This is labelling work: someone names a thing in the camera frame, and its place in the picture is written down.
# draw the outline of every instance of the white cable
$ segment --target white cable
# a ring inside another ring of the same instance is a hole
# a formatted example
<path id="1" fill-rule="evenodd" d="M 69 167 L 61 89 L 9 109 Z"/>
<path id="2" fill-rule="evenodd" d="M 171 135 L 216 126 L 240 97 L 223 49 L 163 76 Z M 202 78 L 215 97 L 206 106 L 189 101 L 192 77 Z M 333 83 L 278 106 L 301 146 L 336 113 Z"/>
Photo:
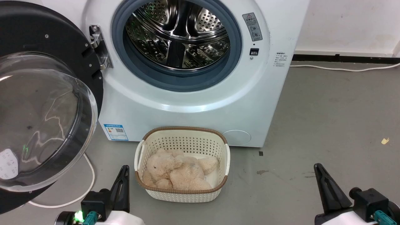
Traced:
<path id="1" fill-rule="evenodd" d="M 348 72 L 364 72 L 368 70 L 383 70 L 383 69 L 389 69 L 393 68 L 396 66 L 400 66 L 400 63 L 391 65 L 391 66 L 384 66 L 384 67 L 374 67 L 374 68 L 368 68 L 368 69 L 363 69 L 363 70 L 349 70 L 349 69 L 342 69 L 342 68 L 327 68 L 327 67 L 322 67 L 322 66 L 314 66 L 314 65 L 291 65 L 290 67 L 313 67 L 313 68 L 318 68 L 318 69 L 324 69 L 324 70 L 341 70 L 341 71 L 348 71 Z"/>
<path id="2" fill-rule="evenodd" d="M 86 156 L 86 154 L 83 154 L 83 156 L 85 156 L 86 161 L 88 162 L 88 164 L 89 164 L 89 166 L 90 166 L 90 169 L 92 170 L 92 183 L 90 184 L 89 189 L 88 189 L 83 195 L 81 195 L 79 198 L 77 198 L 77 199 L 75 199 L 75 200 L 72 200 L 72 201 L 70 201 L 70 202 L 68 202 L 68 203 L 65 203 L 65 204 L 62 204 L 62 205 L 41 205 L 41 204 L 34 203 L 34 202 L 32 202 L 32 201 L 29 201 L 29 203 L 30 203 L 31 205 L 34 205 L 34 206 L 37 206 L 37 207 L 41 207 L 41 208 L 55 209 L 55 208 L 61 208 L 61 207 L 67 206 L 67 205 L 71 205 L 71 204 L 73 204 L 73 203 L 75 203 L 75 202 L 81 200 L 82 198 L 84 198 L 84 197 L 89 193 L 89 191 L 92 189 L 92 187 L 93 187 L 93 184 L 94 184 L 94 169 L 93 169 L 92 164 L 90 163 L 89 158 Z"/>

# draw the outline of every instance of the white plastic basket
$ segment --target white plastic basket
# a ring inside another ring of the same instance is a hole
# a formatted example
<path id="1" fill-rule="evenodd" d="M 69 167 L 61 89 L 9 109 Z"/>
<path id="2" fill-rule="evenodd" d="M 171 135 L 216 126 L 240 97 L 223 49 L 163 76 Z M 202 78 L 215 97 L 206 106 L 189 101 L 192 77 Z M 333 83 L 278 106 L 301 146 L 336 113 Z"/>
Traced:
<path id="1" fill-rule="evenodd" d="M 185 156 L 204 158 L 215 156 L 217 168 L 205 179 L 212 189 L 180 191 L 149 187 L 142 182 L 148 158 L 160 148 L 179 149 Z M 217 131 L 196 127 L 161 127 L 147 133 L 135 152 L 135 176 L 139 184 L 155 199 L 173 202 L 199 203 L 214 200 L 228 179 L 230 151 L 226 139 Z"/>

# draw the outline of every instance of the white washing machine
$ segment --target white washing machine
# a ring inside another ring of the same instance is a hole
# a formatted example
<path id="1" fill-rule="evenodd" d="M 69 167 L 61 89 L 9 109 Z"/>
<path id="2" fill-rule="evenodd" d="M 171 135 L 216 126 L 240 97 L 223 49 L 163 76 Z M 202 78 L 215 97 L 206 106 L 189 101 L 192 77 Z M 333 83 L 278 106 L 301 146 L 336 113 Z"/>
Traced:
<path id="1" fill-rule="evenodd" d="M 65 16 L 94 48 L 102 75 L 91 77 L 103 82 L 99 122 L 109 140 L 190 126 L 217 130 L 229 145 L 262 147 L 309 0 L 29 2 Z M 24 49 L 39 51 L 51 32 Z M 80 45 L 83 59 L 92 54 Z"/>

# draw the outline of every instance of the gray floor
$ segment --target gray floor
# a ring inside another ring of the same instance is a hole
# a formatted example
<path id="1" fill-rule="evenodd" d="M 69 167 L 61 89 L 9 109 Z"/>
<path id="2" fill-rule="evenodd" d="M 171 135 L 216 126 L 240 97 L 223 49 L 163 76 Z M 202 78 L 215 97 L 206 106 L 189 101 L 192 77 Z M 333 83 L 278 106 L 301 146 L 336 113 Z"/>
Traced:
<path id="1" fill-rule="evenodd" d="M 354 69 L 383 66 L 308 63 Z M 314 216 L 322 213 L 315 163 L 322 163 L 346 193 L 354 186 L 373 187 L 400 203 L 399 86 L 400 68 L 362 73 L 292 68 L 265 146 L 231 148 L 229 178 L 216 200 L 201 204 L 158 201 L 131 176 L 131 213 L 148 225 L 312 224 Z M 382 145 L 387 137 L 389 143 Z M 87 151 L 97 176 L 93 190 L 110 188 L 124 164 L 131 166 L 133 174 L 136 146 L 108 141 L 97 130 Z M 82 158 L 35 201 L 68 202 L 80 196 L 90 181 Z M 27 204 L 0 215 L 0 221 L 50 225 L 61 211 L 76 211 L 79 206 L 41 209 Z"/>

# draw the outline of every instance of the plush toy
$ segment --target plush toy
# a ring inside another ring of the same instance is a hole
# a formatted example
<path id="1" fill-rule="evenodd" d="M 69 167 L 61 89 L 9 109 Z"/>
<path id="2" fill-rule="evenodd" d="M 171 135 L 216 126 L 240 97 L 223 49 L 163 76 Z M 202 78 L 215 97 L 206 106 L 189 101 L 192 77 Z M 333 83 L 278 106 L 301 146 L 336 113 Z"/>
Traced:
<path id="1" fill-rule="evenodd" d="M 208 190 L 211 185 L 204 180 L 215 170 L 215 157 L 196 159 L 184 156 L 182 151 L 159 149 L 147 160 L 143 182 L 150 187 L 175 190 Z"/>
<path id="2" fill-rule="evenodd" d="M 143 173 L 143 183 L 150 187 L 172 189 L 172 183 L 169 180 L 170 172 L 181 165 L 182 160 L 176 159 L 171 152 L 158 149 L 147 160 L 146 170 Z"/>

